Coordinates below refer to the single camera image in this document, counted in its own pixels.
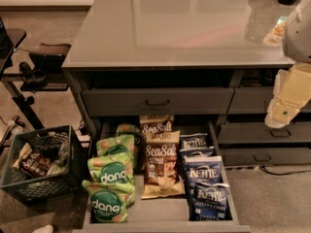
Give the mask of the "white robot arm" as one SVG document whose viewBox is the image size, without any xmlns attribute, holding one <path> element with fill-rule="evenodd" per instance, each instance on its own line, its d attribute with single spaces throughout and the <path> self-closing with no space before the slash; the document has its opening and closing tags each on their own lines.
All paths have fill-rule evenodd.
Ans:
<svg viewBox="0 0 311 233">
<path fill-rule="evenodd" d="M 278 71 L 264 121 L 270 128 L 282 128 L 311 100 L 311 0 L 301 0 L 263 42 L 282 46 L 284 55 L 294 61 L 288 71 Z"/>
</svg>

